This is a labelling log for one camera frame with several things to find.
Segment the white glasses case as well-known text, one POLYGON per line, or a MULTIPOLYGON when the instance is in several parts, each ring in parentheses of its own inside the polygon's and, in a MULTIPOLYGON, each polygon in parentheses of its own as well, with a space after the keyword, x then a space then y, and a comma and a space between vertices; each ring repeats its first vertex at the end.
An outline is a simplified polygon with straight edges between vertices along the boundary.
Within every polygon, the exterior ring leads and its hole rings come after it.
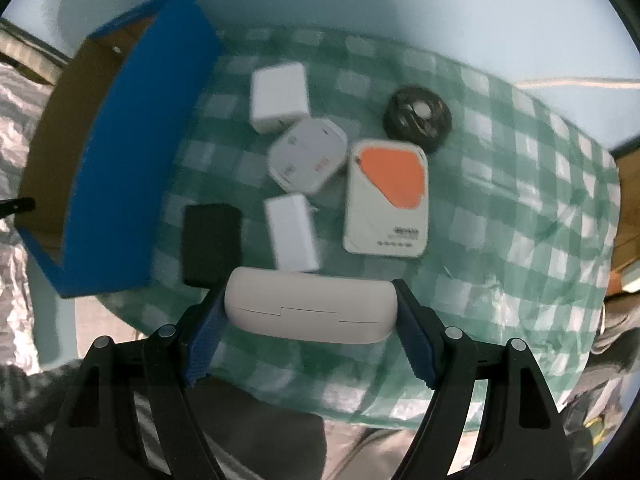
POLYGON ((393 331, 397 308, 388 281, 245 266, 224 291, 224 310, 240 330, 324 344, 376 344, 393 331))

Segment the white octagonal adapter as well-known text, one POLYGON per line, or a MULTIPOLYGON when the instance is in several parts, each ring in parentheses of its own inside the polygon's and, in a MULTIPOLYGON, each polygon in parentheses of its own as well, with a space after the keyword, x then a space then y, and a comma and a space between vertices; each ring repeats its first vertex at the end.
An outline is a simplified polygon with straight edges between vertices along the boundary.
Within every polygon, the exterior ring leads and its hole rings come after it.
POLYGON ((287 193, 314 195, 344 166, 347 155, 348 139, 338 125, 307 117, 271 144, 268 174, 287 193))

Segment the blue cardboard box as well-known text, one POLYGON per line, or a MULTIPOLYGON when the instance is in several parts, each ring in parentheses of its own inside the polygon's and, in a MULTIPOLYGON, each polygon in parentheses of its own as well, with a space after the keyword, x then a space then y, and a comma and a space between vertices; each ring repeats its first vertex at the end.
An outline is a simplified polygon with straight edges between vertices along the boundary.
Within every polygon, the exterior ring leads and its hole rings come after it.
POLYGON ((64 298, 144 286, 172 162, 222 43, 196 0, 150 0, 82 42, 29 144, 17 231, 64 298))

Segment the green checkered tablecloth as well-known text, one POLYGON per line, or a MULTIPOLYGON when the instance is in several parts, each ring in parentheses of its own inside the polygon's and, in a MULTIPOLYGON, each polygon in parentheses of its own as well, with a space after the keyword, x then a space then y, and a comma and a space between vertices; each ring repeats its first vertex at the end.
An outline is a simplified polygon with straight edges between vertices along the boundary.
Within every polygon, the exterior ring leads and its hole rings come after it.
POLYGON ((336 176, 311 199, 322 272, 401 278, 442 322, 474 339, 524 339, 564 405, 587 363, 608 284, 620 216, 612 155, 523 91, 430 51, 331 29, 230 26, 222 38, 226 52, 174 163, 151 284, 105 295, 104 306, 152 333, 201 299, 180 273, 190 204, 239 208, 244 263, 272 266, 264 203, 280 188, 267 171, 271 138, 248 122, 254 70, 302 63, 312 111, 351 141, 382 138, 390 96, 417 84, 452 115, 449 136, 428 159, 426 251, 416 259, 346 252, 346 179, 336 176))

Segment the white slim charger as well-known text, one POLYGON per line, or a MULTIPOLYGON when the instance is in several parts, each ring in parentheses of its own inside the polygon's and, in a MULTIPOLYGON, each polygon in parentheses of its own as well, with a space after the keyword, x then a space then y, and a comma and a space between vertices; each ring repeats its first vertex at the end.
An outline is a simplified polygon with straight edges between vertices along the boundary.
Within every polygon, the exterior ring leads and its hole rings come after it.
POLYGON ((286 194, 265 200, 265 214, 276 268, 286 272, 320 269, 311 209, 305 196, 286 194))

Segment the white charger block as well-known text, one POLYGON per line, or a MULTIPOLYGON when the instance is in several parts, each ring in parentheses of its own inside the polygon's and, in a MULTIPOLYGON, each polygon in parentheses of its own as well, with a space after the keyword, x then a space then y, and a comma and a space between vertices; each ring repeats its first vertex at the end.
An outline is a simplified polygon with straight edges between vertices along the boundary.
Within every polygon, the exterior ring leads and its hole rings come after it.
POLYGON ((250 77, 250 125, 255 131, 282 131, 309 116, 307 72, 302 63, 254 70, 250 77))

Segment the black round cooling fan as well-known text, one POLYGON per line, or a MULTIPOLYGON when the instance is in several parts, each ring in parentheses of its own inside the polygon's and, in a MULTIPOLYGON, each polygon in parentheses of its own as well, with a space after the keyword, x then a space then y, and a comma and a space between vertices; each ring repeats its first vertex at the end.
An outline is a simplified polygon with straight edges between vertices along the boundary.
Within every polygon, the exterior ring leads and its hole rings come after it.
POLYGON ((405 86, 388 100, 383 127, 390 140, 416 144, 425 154, 432 154, 447 139, 452 116, 436 93, 420 86, 405 86))

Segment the black rectangular box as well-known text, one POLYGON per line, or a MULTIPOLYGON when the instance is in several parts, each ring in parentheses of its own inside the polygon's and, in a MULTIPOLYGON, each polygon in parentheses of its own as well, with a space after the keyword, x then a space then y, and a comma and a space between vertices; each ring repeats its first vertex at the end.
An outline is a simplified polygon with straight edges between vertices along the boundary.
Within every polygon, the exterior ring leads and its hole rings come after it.
POLYGON ((184 284, 219 288, 242 264, 242 221, 229 204, 199 204, 184 208, 180 262, 184 284))

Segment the white orange power bank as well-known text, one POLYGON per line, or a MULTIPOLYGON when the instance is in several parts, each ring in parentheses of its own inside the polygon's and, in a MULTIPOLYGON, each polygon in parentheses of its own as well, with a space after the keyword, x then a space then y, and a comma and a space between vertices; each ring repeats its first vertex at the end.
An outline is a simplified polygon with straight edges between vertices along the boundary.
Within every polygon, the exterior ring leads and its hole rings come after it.
POLYGON ((419 258, 428 240, 428 165, 416 144, 367 139, 348 160, 343 247, 355 255, 419 258))

